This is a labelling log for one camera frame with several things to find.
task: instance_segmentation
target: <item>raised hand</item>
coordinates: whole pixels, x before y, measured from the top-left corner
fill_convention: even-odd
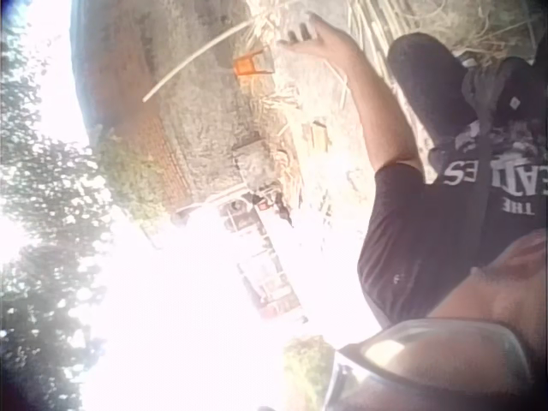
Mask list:
[[[314,13],[308,15],[309,24],[316,32],[316,38],[313,39],[311,36],[307,24],[301,23],[301,40],[297,38],[295,32],[290,31],[287,40],[278,42],[282,47],[295,53],[324,58],[341,69],[352,64],[356,57],[362,55],[363,52],[354,39],[343,30],[333,27]]]

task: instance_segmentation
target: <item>wall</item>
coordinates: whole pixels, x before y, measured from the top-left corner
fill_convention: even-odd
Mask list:
[[[256,138],[232,72],[232,40],[199,57],[149,102],[180,61],[247,18],[242,1],[75,1],[73,64],[90,128],[114,127],[165,169],[170,208],[241,183],[232,147]]]

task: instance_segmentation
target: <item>black t-shirt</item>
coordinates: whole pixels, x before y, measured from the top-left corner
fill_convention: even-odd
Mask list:
[[[491,189],[479,250],[462,264],[462,228],[478,171],[477,123],[455,139],[433,184],[405,164],[375,175],[376,197],[358,270],[364,293],[392,323],[425,317],[472,266],[546,227],[548,163],[542,126],[523,122],[492,131]]]

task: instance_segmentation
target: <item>foliage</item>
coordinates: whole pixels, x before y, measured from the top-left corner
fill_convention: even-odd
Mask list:
[[[98,138],[99,167],[116,203],[138,222],[154,221],[162,206],[161,169],[112,133]]]
[[[322,409],[335,350],[321,336],[295,339],[284,349],[286,379],[305,398],[306,411]]]
[[[38,409],[78,409],[77,378],[103,341],[75,314],[103,299],[96,276],[112,203],[90,150],[39,132],[47,64],[23,52],[21,33],[4,24],[0,211],[31,241],[2,267],[2,368]]]

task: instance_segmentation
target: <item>sunglasses frame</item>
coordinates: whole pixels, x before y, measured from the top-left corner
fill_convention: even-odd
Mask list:
[[[464,390],[450,390],[446,388],[440,388],[432,385],[421,384],[416,381],[409,380],[403,376],[394,374],[386,369],[378,366],[371,360],[368,360],[362,353],[367,351],[374,344],[386,341],[397,340],[393,336],[400,336],[401,334],[408,332],[412,329],[422,330],[455,330],[458,331],[466,327],[467,330],[471,328],[477,329],[478,332],[491,333],[493,336],[499,335],[501,341],[511,344],[515,348],[515,354],[517,354],[518,360],[523,366],[525,371],[526,383],[520,387],[521,394],[504,394],[508,397],[508,401],[517,398],[518,396],[527,393],[533,385],[533,376],[531,369],[531,362],[526,355],[526,351],[518,338],[518,336],[508,329],[507,327],[494,322],[477,321],[477,320],[465,320],[465,319],[411,319],[404,321],[397,325],[394,325],[386,330],[380,331],[375,336],[368,338],[364,342],[356,344],[349,344],[344,348],[338,350],[337,355],[341,360],[341,363],[336,363],[334,367],[337,368],[337,378],[331,380],[330,387],[327,392],[327,401],[325,402],[324,410],[329,410],[337,403],[344,392],[344,385],[346,384],[348,374],[351,373],[350,369],[357,367],[361,371],[367,372],[368,378],[372,378],[376,383],[381,383],[384,386],[388,386],[397,390],[404,390],[410,396],[435,396],[437,398],[444,398],[447,402],[459,403],[460,406],[467,406],[471,400],[474,404],[478,401],[485,401],[488,403],[491,396],[487,393],[470,393]]]

